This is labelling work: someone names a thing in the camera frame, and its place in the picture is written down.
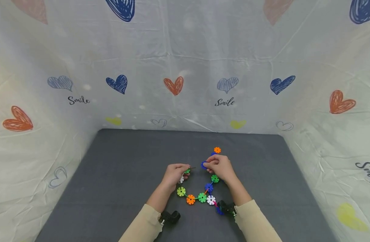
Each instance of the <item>green snowflake block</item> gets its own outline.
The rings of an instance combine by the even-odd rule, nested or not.
[[[218,183],[220,181],[220,178],[217,175],[212,175],[211,180],[213,183]]]
[[[185,188],[183,188],[183,187],[179,187],[179,188],[177,189],[177,195],[178,195],[178,196],[183,197],[183,196],[185,196],[185,193],[186,193]]]
[[[199,200],[200,202],[206,202],[206,201],[207,201],[207,195],[205,195],[204,193],[200,193],[200,194],[198,195],[198,200]]]

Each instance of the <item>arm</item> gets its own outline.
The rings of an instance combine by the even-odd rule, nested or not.
[[[153,242],[157,238],[162,232],[162,225],[158,221],[160,213],[164,211],[169,196],[175,190],[182,174],[189,168],[190,166],[185,164],[168,165],[162,182],[151,194],[119,242]]]
[[[226,156],[213,155],[204,166],[209,173],[216,173],[228,185],[237,216],[236,224],[249,242],[282,242],[256,202],[236,176],[231,161]]]

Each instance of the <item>gray mat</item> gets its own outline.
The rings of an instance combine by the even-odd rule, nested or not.
[[[171,163],[189,163],[183,186],[197,195],[211,180],[200,164],[215,146],[227,155],[284,242],[336,241],[284,139],[278,135],[104,129],[98,132],[36,242],[117,242]],[[214,196],[232,202],[224,183]],[[245,241],[234,219],[172,194],[181,218],[156,241]]]

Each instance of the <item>white fabric backdrop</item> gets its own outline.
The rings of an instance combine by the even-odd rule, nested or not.
[[[34,241],[103,127],[280,134],[370,241],[370,0],[0,0],[1,242]]]

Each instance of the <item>blue heart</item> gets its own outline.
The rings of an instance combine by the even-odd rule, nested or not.
[[[58,79],[55,77],[48,78],[48,85],[55,89],[67,89],[72,92],[72,80],[66,76],[60,76]]]
[[[228,80],[223,78],[217,83],[217,89],[220,91],[224,91],[228,94],[228,91],[231,90],[234,86],[239,83],[239,79],[237,77],[231,77]]]
[[[278,95],[279,92],[287,88],[294,80],[295,80],[295,76],[289,76],[284,81],[282,81],[279,78],[274,79],[272,80],[270,84],[271,91],[273,91],[276,95]]]
[[[124,91],[126,91],[127,77],[125,75],[118,76],[116,81],[114,81],[112,78],[107,77],[106,82],[110,87],[112,87],[112,89],[117,90],[121,94],[124,94]]]
[[[349,17],[357,25],[370,21],[370,0],[353,0]]]
[[[135,0],[106,0],[111,10],[123,21],[130,22],[136,10]]]

